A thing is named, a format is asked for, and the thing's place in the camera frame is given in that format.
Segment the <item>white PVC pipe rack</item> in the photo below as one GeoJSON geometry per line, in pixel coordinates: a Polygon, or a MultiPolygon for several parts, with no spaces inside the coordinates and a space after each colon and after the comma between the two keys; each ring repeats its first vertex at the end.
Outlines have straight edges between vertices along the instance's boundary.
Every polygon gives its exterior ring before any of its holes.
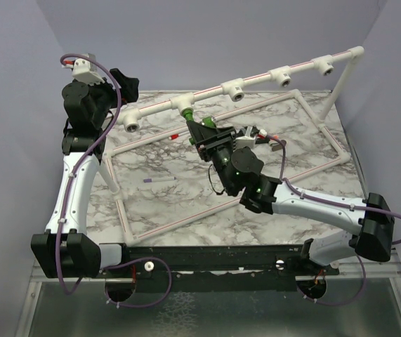
{"type": "MultiPolygon", "coordinates": [[[[278,67],[262,74],[254,75],[252,77],[247,77],[245,79],[238,78],[226,81],[218,86],[207,88],[195,93],[193,92],[183,93],[174,96],[172,98],[169,98],[168,100],[165,100],[160,103],[155,103],[145,107],[126,108],[125,110],[122,110],[120,112],[117,123],[122,124],[127,132],[132,133],[139,129],[138,121],[147,116],[159,112],[164,112],[167,110],[178,110],[178,112],[180,112],[180,114],[182,115],[182,113],[185,113],[187,111],[192,112],[193,105],[195,103],[209,98],[214,98],[218,95],[228,95],[230,96],[230,99],[233,102],[237,102],[239,100],[242,100],[242,98],[244,97],[243,89],[245,89],[246,87],[253,86],[256,84],[262,84],[268,81],[275,81],[277,82],[277,85],[280,86],[281,88],[286,88],[291,83],[290,75],[292,74],[304,72],[307,70],[317,70],[320,72],[321,75],[327,76],[331,74],[331,72],[334,70],[333,63],[348,61],[342,75],[340,76],[337,84],[334,87],[333,92],[327,99],[323,110],[319,114],[315,114],[313,112],[311,106],[309,106],[309,104],[305,101],[301,92],[295,88],[293,90],[283,92],[279,95],[273,96],[266,100],[262,100],[257,103],[253,103],[251,105],[247,105],[245,107],[241,107],[239,109],[232,110],[229,112],[220,113],[216,115],[216,117],[214,117],[216,121],[220,121],[223,119],[235,117],[239,114],[250,112],[254,109],[259,109],[267,105],[272,105],[281,102],[283,100],[296,99],[298,103],[301,105],[301,107],[308,114],[308,116],[312,119],[312,122],[314,123],[317,130],[320,133],[322,133],[323,136],[329,141],[329,144],[334,148],[334,150],[336,150],[336,153],[338,155],[337,158],[327,162],[326,164],[316,166],[314,168],[309,169],[308,171],[304,171],[290,178],[292,182],[298,181],[313,176],[317,173],[320,173],[325,169],[330,169],[340,164],[346,164],[347,162],[350,161],[350,154],[343,147],[340,146],[338,140],[335,139],[331,131],[326,127],[325,118],[331,111],[332,105],[336,102],[336,99],[338,98],[338,95],[342,91],[348,77],[352,73],[354,67],[356,66],[357,62],[359,61],[359,59],[362,57],[363,54],[364,54],[364,48],[361,46],[356,46],[341,53],[333,55],[323,55],[318,58],[314,58],[307,62],[302,62],[296,65],[291,65],[291,66],[286,65],[283,67],[278,67]]],[[[111,192],[114,194],[114,197],[115,198],[119,197],[119,192],[121,192],[112,163],[112,158],[114,155],[121,154],[129,150],[133,150],[142,145],[148,145],[153,142],[163,140],[171,135],[181,134],[186,130],[187,130],[186,126],[175,128],[169,131],[165,131],[163,133],[159,133],[155,136],[150,136],[149,138],[146,139],[141,139],[125,145],[120,145],[118,147],[115,147],[113,150],[108,150],[106,154],[104,154],[106,162],[105,166],[107,172],[111,175],[111,178],[115,183],[115,185],[113,186],[116,189],[115,190],[111,189],[111,192]]],[[[184,218],[175,223],[161,225],[157,227],[155,230],[148,231],[146,233],[143,233],[142,235],[136,235],[133,234],[132,227],[129,224],[127,218],[127,213],[124,205],[125,200],[126,200],[125,196],[121,195],[121,199],[117,199],[115,203],[119,213],[120,223],[124,229],[124,241],[126,244],[130,245],[137,244],[138,242],[141,242],[144,239],[149,239],[151,237],[164,234],[165,232],[175,230],[184,225],[193,223],[197,220],[204,219],[207,216],[212,216],[214,214],[217,214],[220,211],[225,211],[233,206],[237,206],[239,203],[239,199],[233,199],[232,201],[228,201],[224,204],[210,208],[201,213],[196,213],[193,216],[184,218]]]]}

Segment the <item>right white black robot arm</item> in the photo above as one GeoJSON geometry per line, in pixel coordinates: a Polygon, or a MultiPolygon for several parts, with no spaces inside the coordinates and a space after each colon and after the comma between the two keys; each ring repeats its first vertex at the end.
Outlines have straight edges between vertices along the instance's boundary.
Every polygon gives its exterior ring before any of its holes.
{"type": "Polygon", "coordinates": [[[333,225],[339,231],[304,242],[298,257],[299,269],[313,275],[322,266],[359,256],[384,263],[390,260],[395,221],[385,199],[371,193],[366,199],[335,197],[291,184],[284,176],[263,174],[264,167],[252,148],[257,140],[278,138],[263,129],[186,122],[199,157],[211,163],[223,192],[240,197],[240,204],[254,213],[299,216],[333,225]]]}

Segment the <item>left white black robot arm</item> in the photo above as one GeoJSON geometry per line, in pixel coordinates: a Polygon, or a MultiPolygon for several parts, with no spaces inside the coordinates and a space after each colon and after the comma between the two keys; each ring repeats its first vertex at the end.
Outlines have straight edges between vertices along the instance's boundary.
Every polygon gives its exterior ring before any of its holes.
{"type": "Polygon", "coordinates": [[[129,272],[130,259],[118,244],[96,244],[86,233],[86,217],[93,180],[105,149],[103,123],[107,113],[138,99],[139,80],[112,68],[119,84],[102,79],[86,84],[79,79],[62,90],[67,121],[63,130],[63,179],[57,202],[44,233],[32,236],[31,249],[48,278],[96,277],[106,266],[115,277],[129,272]]]}

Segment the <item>green plastic water faucet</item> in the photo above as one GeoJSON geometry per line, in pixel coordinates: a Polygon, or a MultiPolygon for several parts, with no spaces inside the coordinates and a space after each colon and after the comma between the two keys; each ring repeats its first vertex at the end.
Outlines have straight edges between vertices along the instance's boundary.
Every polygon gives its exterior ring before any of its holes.
{"type": "Polygon", "coordinates": [[[196,145],[210,138],[216,130],[216,120],[213,117],[205,117],[200,122],[196,122],[193,116],[193,109],[184,110],[181,116],[186,120],[186,125],[190,133],[190,144],[196,145]]]}

